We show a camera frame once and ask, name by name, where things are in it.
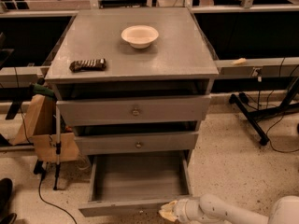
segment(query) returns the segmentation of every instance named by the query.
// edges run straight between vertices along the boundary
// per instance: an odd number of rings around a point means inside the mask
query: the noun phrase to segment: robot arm
[[[160,215],[180,223],[267,224],[268,217],[225,203],[218,197],[206,194],[199,198],[181,199],[162,206]]]

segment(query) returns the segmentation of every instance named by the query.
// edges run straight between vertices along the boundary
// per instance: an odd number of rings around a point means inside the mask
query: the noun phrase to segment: electrical cord
[[[267,132],[265,133],[266,135],[268,135],[269,131],[270,131],[275,125],[277,125],[278,123],[280,123],[280,122],[282,121],[282,119],[284,118],[284,115],[285,115],[285,113],[282,114],[281,118],[280,118],[277,122],[275,122],[274,124],[272,124],[272,125],[269,127],[269,129],[268,129]],[[272,141],[271,141],[270,138],[269,138],[269,143],[270,143],[271,148],[272,148],[274,151],[278,152],[278,153],[294,153],[294,152],[298,152],[298,151],[299,151],[299,148],[297,148],[297,149],[295,149],[295,150],[291,150],[291,151],[284,151],[284,150],[276,149],[276,148],[273,146]]]
[[[16,81],[17,81],[17,87],[19,88],[20,87],[20,83],[19,83],[19,78],[18,78],[18,73],[17,73],[17,69],[16,67],[14,66],[14,69],[15,69],[15,75],[16,75]],[[21,118],[22,118],[22,123],[23,123],[23,126],[24,126],[24,133],[25,133],[25,137],[28,141],[29,144],[33,145],[33,143],[30,142],[28,136],[27,136],[27,132],[26,132],[26,124],[25,124],[25,119],[24,119],[24,113],[22,112],[22,109],[21,109],[21,105],[20,105],[20,111],[21,111]],[[41,184],[42,184],[42,181],[45,179],[45,176],[46,176],[46,171],[42,172],[42,175],[41,175],[41,178],[40,178],[40,182],[39,182],[39,187],[38,187],[38,195],[39,195],[39,198],[42,202],[48,204],[48,205],[51,205],[51,206],[54,206],[64,212],[66,212],[74,221],[75,224],[77,224],[76,220],[74,219],[74,217],[68,213],[65,209],[63,209],[62,207],[58,206],[58,205],[55,205],[53,203],[49,203],[47,202],[46,200],[44,200],[41,196]]]
[[[44,200],[43,197],[41,196],[41,184],[42,184],[42,181],[45,179],[45,175],[46,175],[46,171],[44,171],[40,177],[40,182],[39,182],[39,186],[38,186],[38,195],[39,195],[39,198],[42,202],[44,202],[45,204],[48,204],[48,205],[51,205],[53,207],[56,207],[58,208],[59,210],[67,213],[74,221],[75,224],[77,224],[75,218],[69,213],[67,212],[65,209],[63,209],[62,207],[58,206],[58,205],[55,205],[53,203],[49,203],[48,201]]]
[[[278,77],[281,77],[281,69],[282,69],[282,65],[283,65],[283,62],[285,61],[285,58],[283,58],[283,60],[282,60],[282,62],[280,63],[280,66],[279,66],[279,70],[278,70]],[[297,69],[299,67],[299,64],[298,65],[296,65],[295,66],[295,68],[290,72],[290,74],[289,74],[289,77],[291,77],[292,76],[292,74],[294,73],[294,71]],[[274,91],[271,91],[269,94],[268,94],[268,96],[267,96],[267,99],[266,99],[266,108],[270,105],[269,104],[269,99],[270,99],[270,96],[272,95],[272,93],[273,93]],[[258,94],[258,101],[256,102],[256,101],[254,101],[254,99],[250,96],[250,95],[248,95],[248,94],[245,94],[246,96],[248,96],[253,102],[255,102],[256,104],[257,104],[257,108],[255,108],[256,110],[259,110],[259,107],[260,106],[262,106],[262,105],[260,105],[260,96],[261,96],[261,91],[259,91],[259,94]],[[258,120],[256,120],[257,122],[260,122],[261,120],[263,120],[263,119],[270,119],[270,118],[274,118],[274,117],[276,117],[276,116],[278,116],[278,114],[275,114],[275,115],[272,115],[272,116],[262,116],[262,117],[260,117]],[[277,122],[275,122],[273,125],[271,125],[269,128],[268,128],[268,130],[266,131],[266,135],[268,136],[268,133],[269,133],[269,131],[274,127],[274,126],[276,126],[278,123],[280,123],[282,120],[283,120],[283,118],[284,118],[284,116],[285,116],[285,112],[281,115],[281,118],[277,121]],[[284,151],[284,150],[279,150],[279,149],[277,149],[277,148],[275,148],[274,146],[273,146],[273,144],[272,144],[272,141],[271,141],[271,139],[269,138],[269,143],[270,143],[270,146],[271,146],[271,148],[274,150],[274,151],[276,151],[276,152],[279,152],[279,153],[294,153],[294,152],[297,152],[297,151],[299,151],[299,148],[297,148],[297,149],[295,149],[295,150],[292,150],[292,151]]]
[[[250,107],[250,108],[252,108],[252,109],[254,109],[254,110],[257,110],[256,107],[254,107],[254,106],[252,106],[252,105],[249,104],[249,98],[248,98],[248,97],[249,97],[251,100],[253,100],[251,96],[245,94],[244,92],[240,92],[240,93],[239,93],[239,98],[240,98],[241,102],[242,102],[244,105],[246,105],[246,106],[248,106],[248,107]]]
[[[17,73],[17,69],[16,67],[14,66],[13,67],[15,69],[15,75],[16,75],[16,81],[17,81],[17,87],[19,89],[20,87],[20,83],[19,83],[19,78],[18,78],[18,73]],[[26,129],[26,123],[25,123],[25,118],[24,118],[24,113],[22,112],[22,109],[21,109],[21,102],[19,103],[20,105],[20,111],[21,111],[21,119],[22,119],[22,124],[24,126],[24,134],[25,134],[25,137],[26,137],[26,140],[27,142],[29,143],[29,145],[33,145],[33,143],[30,142],[28,136],[27,136],[27,129]]]

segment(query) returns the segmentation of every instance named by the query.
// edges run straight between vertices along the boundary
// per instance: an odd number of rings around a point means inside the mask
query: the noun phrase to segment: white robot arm
[[[270,217],[232,206],[211,194],[173,201],[163,205],[159,213],[163,218],[180,223],[223,224],[226,220],[232,224],[298,224],[299,198],[288,196],[278,200]]]

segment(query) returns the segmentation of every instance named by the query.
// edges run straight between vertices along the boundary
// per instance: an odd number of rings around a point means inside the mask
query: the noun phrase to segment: caster wheel
[[[260,140],[260,145],[261,145],[261,146],[266,146],[267,143],[268,143],[268,140],[265,140],[265,139],[261,139],[261,140]]]

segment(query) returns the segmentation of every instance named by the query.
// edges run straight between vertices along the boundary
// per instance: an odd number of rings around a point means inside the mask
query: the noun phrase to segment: cardboard box
[[[56,162],[55,101],[35,95],[28,106],[24,121],[11,145],[34,144],[39,161]],[[61,134],[60,161],[75,161],[79,157],[73,133]]]
[[[56,137],[57,135],[35,135],[32,140],[39,161],[56,162]],[[74,141],[73,133],[61,134],[60,161],[75,161],[79,158],[78,147]]]
[[[11,145],[28,143],[28,140],[34,135],[53,134],[54,107],[53,99],[39,94],[33,96],[23,123],[14,140],[10,142]]]

